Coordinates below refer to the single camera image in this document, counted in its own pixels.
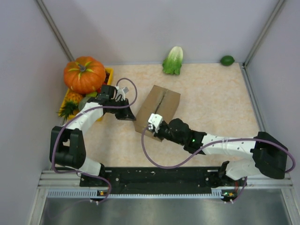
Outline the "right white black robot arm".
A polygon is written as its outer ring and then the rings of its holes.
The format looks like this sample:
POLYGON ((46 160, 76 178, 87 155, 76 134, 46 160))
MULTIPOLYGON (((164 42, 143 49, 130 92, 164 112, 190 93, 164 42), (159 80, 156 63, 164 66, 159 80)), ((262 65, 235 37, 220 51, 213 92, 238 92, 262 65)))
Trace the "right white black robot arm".
POLYGON ((260 131, 250 138, 222 137, 192 130, 178 118, 166 123, 156 114, 148 125, 154 137, 179 144, 190 154, 240 157, 222 163, 218 178, 223 185, 258 174, 277 180, 285 177, 288 149, 267 132, 260 131))

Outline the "brown cardboard express box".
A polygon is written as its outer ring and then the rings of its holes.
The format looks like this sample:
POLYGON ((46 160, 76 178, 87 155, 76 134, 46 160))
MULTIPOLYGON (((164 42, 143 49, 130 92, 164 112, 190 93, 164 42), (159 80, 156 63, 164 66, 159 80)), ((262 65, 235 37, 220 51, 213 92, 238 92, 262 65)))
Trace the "brown cardboard express box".
POLYGON ((141 105, 136 120, 133 122, 135 131, 142 133, 148 125, 151 114, 159 114, 169 123, 179 106, 181 94, 170 89, 154 85, 141 105))

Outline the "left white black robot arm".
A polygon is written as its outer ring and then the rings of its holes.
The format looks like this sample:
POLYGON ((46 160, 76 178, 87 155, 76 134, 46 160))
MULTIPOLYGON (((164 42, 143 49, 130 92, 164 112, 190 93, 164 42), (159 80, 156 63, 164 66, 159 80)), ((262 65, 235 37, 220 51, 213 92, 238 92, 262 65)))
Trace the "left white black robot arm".
POLYGON ((83 108, 64 126, 55 126, 51 131, 50 162, 90 174, 90 180, 96 186, 106 182, 105 167, 86 155, 84 134, 106 113, 115 115, 118 120, 134 121, 126 93, 128 88, 104 85, 96 97, 83 101, 83 108))

